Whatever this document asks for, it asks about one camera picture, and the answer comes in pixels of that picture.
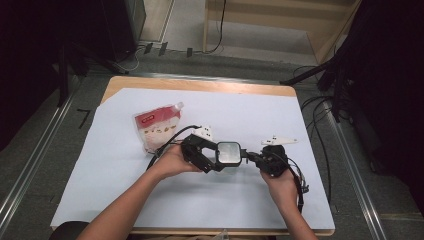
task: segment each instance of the hand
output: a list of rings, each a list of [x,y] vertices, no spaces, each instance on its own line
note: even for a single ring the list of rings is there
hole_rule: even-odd
[[[169,147],[148,171],[158,174],[160,180],[183,172],[201,172],[196,166],[184,160],[181,146],[178,144]]]
[[[261,171],[261,176],[268,185],[269,193],[275,204],[287,208],[297,208],[296,184],[293,174],[289,170],[284,171],[279,177],[271,177],[267,173]]]

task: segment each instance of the table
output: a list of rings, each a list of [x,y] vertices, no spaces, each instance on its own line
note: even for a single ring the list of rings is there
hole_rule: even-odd
[[[216,141],[233,140],[258,152],[262,149],[260,140],[273,133],[296,138],[298,143],[285,148],[310,185],[303,215],[316,234],[334,232],[293,88],[135,77],[110,80],[51,226],[91,221],[128,188],[151,158],[142,151],[132,116],[178,101],[185,103],[180,128],[210,123]],[[246,110],[255,112],[264,104],[269,109],[258,112],[259,117],[246,118],[252,116]],[[249,129],[252,124],[260,131]],[[162,181],[150,195],[132,233],[216,235],[223,228],[230,235],[287,234],[254,164],[243,163],[233,175],[185,173]]]
[[[224,22],[306,31],[317,62],[323,63],[342,35],[347,34],[360,2],[361,0],[227,0]],[[223,0],[206,1],[204,52],[208,41],[208,22],[221,21],[223,3]]]

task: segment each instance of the gray floor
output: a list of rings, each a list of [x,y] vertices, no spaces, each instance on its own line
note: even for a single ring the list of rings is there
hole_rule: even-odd
[[[131,75],[142,73],[181,74],[250,79],[256,83],[278,84],[281,79],[292,76],[297,65],[246,60],[221,56],[195,55],[186,58],[185,53],[167,52],[158,56],[158,50],[140,55],[141,64]],[[78,159],[84,139],[93,119],[92,112],[81,129],[84,117],[77,109],[94,111],[99,105],[103,91],[112,75],[102,67],[93,65],[91,72],[82,80],[72,104],[53,141],[42,158],[41,165],[29,185],[22,202],[12,218],[2,239],[47,239],[51,234],[50,221],[60,201],[66,182]],[[311,78],[296,86],[299,103],[321,93]],[[57,94],[53,94],[22,128],[10,146],[0,153],[2,171],[1,197],[6,196],[25,165],[32,148],[55,111]],[[312,119],[312,107],[304,112],[305,123]],[[424,239],[423,218],[410,197],[407,187],[397,178],[374,174],[357,136],[347,122],[342,122],[355,161],[367,190],[379,213],[387,239]],[[336,224],[336,232],[322,239],[372,239],[340,147],[331,130],[328,119],[318,124],[329,152],[332,197],[330,205]],[[328,192],[327,168],[322,147],[316,137],[311,139],[323,184]]]

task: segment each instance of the floor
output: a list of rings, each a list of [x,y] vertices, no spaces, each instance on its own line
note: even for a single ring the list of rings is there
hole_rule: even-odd
[[[299,43],[300,45],[296,45],[297,42],[302,42],[302,40],[299,40],[304,37],[302,33],[287,35],[292,36],[293,39],[285,39],[288,45],[291,42],[291,44],[298,46],[299,51],[291,52],[284,48],[281,52],[277,50],[263,51],[263,48],[258,47],[257,50],[260,52],[258,54],[258,52],[246,53],[246,51],[240,49],[240,51],[236,51],[236,48],[234,48],[234,51],[228,51],[228,55],[224,55],[227,54],[225,51],[231,49],[231,44],[227,46],[226,41],[223,41],[224,50],[218,52],[218,54],[194,55],[187,58],[185,53],[187,47],[197,49],[201,46],[201,41],[199,42],[201,38],[194,39],[196,39],[195,36],[199,36],[199,30],[203,24],[201,22],[193,23],[193,31],[188,31],[187,29],[184,30],[184,27],[187,27],[187,22],[185,22],[187,24],[175,23],[187,21],[183,19],[182,9],[193,12],[189,10],[188,6],[191,4],[190,6],[197,9],[203,6],[201,2],[197,0],[174,2],[169,15],[169,24],[163,32],[162,42],[168,42],[168,51],[165,52],[165,55],[160,56],[158,49],[152,49],[149,54],[139,53],[138,60],[129,58],[120,64],[128,68],[137,65],[137,68],[129,73],[131,76],[157,73],[156,76],[166,77],[169,76],[168,74],[178,74],[197,76],[198,78],[207,76],[224,81],[228,78],[236,78],[262,84],[278,84],[279,80],[289,79],[293,75],[300,74],[308,69],[298,69],[299,67],[316,65],[316,62],[313,62],[313,58],[311,58],[313,55],[308,44]],[[202,15],[196,11],[194,13],[195,15],[198,14],[199,17]],[[258,39],[247,45],[252,46],[255,41],[258,42]],[[45,151],[40,153],[40,160],[34,165],[30,184],[22,189],[23,195],[18,201],[19,205],[17,209],[13,209],[13,217],[6,223],[6,228],[0,229],[0,239],[48,239],[51,234],[50,221],[60,202],[67,179],[78,160],[95,109],[99,105],[108,80],[112,76],[103,67],[95,65],[93,62],[89,63],[91,70],[88,76],[75,81],[77,91],[72,95],[63,118],[59,119],[59,124],[45,146]],[[326,94],[319,92],[315,84],[316,79],[311,77],[295,86],[300,104],[310,97]],[[49,126],[50,119],[58,110],[63,110],[56,108],[57,99],[56,92],[25,124],[11,144],[0,152],[0,164],[2,166],[0,197],[2,199],[8,196],[22,169],[25,169],[38,140]],[[304,120],[306,124],[312,120],[313,107],[310,106],[305,109]],[[85,113],[81,112],[81,109],[91,110],[91,114],[88,115],[86,122],[82,125]],[[323,148],[316,134],[311,138],[311,144],[326,192],[328,193],[330,189],[332,192],[329,201],[336,224],[335,234],[331,237],[321,237],[321,239],[424,239],[424,220],[407,187],[393,176],[378,175],[371,171],[368,157],[349,122],[342,121],[339,124],[334,124],[331,117],[325,117],[318,123],[317,128],[322,133],[328,151],[329,169]],[[340,132],[337,133],[335,129],[342,130],[342,138],[346,140],[349,152],[346,153],[346,149],[340,143]],[[354,187],[355,178],[352,177],[349,170],[347,157],[353,159],[352,161],[360,173],[360,179],[366,188],[366,193],[371,199],[372,206],[375,207],[384,230],[382,238],[373,236],[373,231],[370,230],[371,226],[367,224],[363,212],[364,206],[358,198],[361,195]],[[278,238],[286,239],[287,237],[279,236]]]

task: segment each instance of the person's right hand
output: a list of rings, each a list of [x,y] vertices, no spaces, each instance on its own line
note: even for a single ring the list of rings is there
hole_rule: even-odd
[[[286,170],[279,177],[271,177],[265,172],[260,171],[262,178],[269,188],[269,193],[275,204],[285,207],[297,208],[297,189],[293,174]]]

